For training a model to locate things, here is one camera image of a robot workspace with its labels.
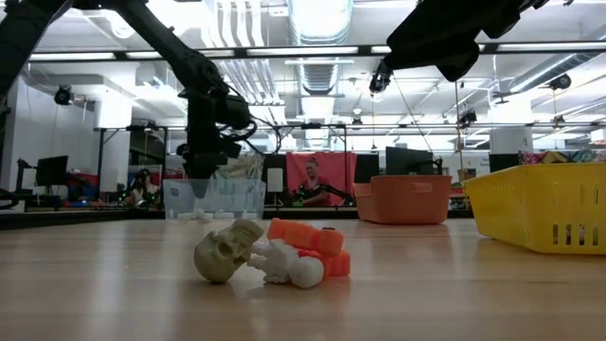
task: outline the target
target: orange toy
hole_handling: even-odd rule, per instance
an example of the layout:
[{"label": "orange toy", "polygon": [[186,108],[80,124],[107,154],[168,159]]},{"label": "orange toy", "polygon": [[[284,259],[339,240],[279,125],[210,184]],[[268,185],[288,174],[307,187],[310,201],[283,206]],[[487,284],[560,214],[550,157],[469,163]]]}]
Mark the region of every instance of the orange toy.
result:
[{"label": "orange toy", "polygon": [[351,255],[342,250],[344,237],[333,228],[273,219],[267,239],[281,239],[298,250],[299,257],[313,257],[324,265],[324,278],[349,276]]},{"label": "orange toy", "polygon": [[343,234],[332,228],[321,230],[299,222],[273,219],[267,239],[281,239],[298,249],[315,251],[324,257],[337,257],[343,248]]}]

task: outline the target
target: white skeleton toy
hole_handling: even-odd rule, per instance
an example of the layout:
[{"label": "white skeleton toy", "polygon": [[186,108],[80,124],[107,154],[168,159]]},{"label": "white skeleton toy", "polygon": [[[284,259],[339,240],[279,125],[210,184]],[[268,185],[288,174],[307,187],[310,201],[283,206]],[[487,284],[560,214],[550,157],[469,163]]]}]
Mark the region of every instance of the white skeleton toy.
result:
[{"label": "white skeleton toy", "polygon": [[263,280],[268,283],[288,283],[308,289],[322,281],[324,265],[313,257],[299,258],[298,251],[283,240],[269,243],[257,242],[251,249],[253,255],[248,261],[265,273]]}]

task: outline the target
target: security camera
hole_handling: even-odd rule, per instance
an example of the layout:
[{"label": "security camera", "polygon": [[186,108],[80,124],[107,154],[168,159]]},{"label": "security camera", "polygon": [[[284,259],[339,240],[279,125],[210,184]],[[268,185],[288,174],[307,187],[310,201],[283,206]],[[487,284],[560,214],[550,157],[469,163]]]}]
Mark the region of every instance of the security camera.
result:
[{"label": "security camera", "polygon": [[59,105],[74,104],[74,93],[72,93],[71,85],[60,85],[59,90],[55,93],[55,103]]}]

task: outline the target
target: toy pile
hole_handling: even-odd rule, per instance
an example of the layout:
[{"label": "toy pile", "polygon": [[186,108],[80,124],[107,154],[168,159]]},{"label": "toy pile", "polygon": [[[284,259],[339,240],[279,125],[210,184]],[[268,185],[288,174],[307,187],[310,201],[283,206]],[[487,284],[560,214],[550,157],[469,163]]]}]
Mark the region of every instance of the toy pile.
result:
[{"label": "toy pile", "polygon": [[262,234],[248,220],[210,232],[194,250],[198,272],[212,282],[226,282],[247,263],[265,273],[265,282],[304,289],[325,278],[349,276],[351,257],[343,250],[343,234],[333,228],[273,219],[269,242],[257,242]]}]

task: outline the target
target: transparent container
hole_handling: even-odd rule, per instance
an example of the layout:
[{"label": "transparent container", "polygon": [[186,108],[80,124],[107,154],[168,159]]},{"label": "transparent container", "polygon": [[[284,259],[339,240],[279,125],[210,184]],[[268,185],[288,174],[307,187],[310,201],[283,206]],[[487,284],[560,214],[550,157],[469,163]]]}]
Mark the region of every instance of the transparent container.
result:
[{"label": "transparent container", "polygon": [[202,213],[261,219],[263,214],[265,183],[257,179],[167,179],[163,189],[167,220],[195,220]]}]

